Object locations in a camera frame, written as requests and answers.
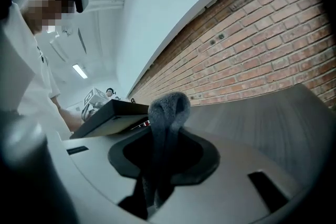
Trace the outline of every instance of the white ceiling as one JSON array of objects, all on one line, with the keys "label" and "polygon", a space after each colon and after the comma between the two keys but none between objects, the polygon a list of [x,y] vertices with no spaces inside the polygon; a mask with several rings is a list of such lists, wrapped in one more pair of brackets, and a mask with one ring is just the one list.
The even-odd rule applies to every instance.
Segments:
[{"label": "white ceiling", "polygon": [[[97,11],[75,14],[71,20],[73,34],[67,36],[61,34],[53,46],[50,42],[56,33],[43,32],[36,37],[40,49],[48,58],[56,83],[60,88],[83,87],[92,84],[100,78],[115,75],[115,46],[118,22],[123,12],[123,0],[113,0],[108,9],[93,6],[93,2],[106,0],[90,0],[87,10],[100,9]],[[85,53],[78,36],[80,29]],[[88,79],[82,79],[72,68],[78,64],[87,74]]]}]

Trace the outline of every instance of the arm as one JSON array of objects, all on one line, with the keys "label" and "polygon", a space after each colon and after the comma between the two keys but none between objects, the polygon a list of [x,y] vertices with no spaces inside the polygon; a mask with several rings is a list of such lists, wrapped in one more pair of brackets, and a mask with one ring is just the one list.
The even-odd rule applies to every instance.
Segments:
[{"label": "arm", "polygon": [[57,101],[57,97],[50,98],[52,102],[57,106],[58,112],[69,127],[70,131],[76,131],[83,123],[81,114],[73,114],[70,111],[61,108]]}]

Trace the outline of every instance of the red brick wall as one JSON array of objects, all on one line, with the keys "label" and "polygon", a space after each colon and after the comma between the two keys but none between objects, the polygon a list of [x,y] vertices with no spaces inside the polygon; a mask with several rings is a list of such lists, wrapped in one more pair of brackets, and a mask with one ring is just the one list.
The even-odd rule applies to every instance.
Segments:
[{"label": "red brick wall", "polygon": [[182,91],[198,105],[302,82],[332,106],[333,45],[321,0],[218,0],[182,29],[130,97],[149,104]]}]

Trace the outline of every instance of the gray surface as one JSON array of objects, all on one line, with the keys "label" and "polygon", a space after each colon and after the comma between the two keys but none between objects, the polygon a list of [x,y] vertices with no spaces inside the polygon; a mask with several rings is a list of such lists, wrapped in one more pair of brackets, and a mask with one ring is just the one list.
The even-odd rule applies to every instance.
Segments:
[{"label": "gray surface", "polygon": [[193,106],[185,127],[250,145],[308,186],[330,149],[336,121],[298,84],[250,99]]},{"label": "gray surface", "polygon": [[202,131],[194,134],[216,145],[220,164],[201,184],[175,187],[151,223],[248,224],[262,219],[270,212],[247,176],[256,171],[263,171],[289,200],[299,194],[296,181],[252,147]]},{"label": "gray surface", "polygon": [[[116,172],[107,161],[108,150],[116,142],[141,131],[134,129],[120,135],[68,140],[63,141],[63,145],[66,149],[83,145],[89,149],[72,154],[70,158],[82,173],[82,179],[86,179],[106,200],[117,204],[132,193],[135,180],[123,178]],[[252,147],[202,131],[194,133],[216,145],[221,156],[219,167],[199,185],[176,187],[150,223],[223,221],[245,224],[262,219],[269,215],[269,211],[247,177],[247,174],[260,170],[289,200],[299,194],[301,187],[293,177]]]}]

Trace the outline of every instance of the ceiling light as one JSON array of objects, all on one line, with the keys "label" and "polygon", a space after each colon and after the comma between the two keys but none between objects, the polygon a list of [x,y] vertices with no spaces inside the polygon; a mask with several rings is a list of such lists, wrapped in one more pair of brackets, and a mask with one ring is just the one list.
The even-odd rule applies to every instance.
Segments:
[{"label": "ceiling light", "polygon": [[52,33],[52,32],[55,32],[56,31],[56,26],[55,25],[49,25],[48,26],[48,30],[47,30],[47,33]]},{"label": "ceiling light", "polygon": [[84,71],[79,67],[79,65],[73,65],[73,69],[76,70],[76,72],[84,79],[87,79],[88,76],[84,73]]}]

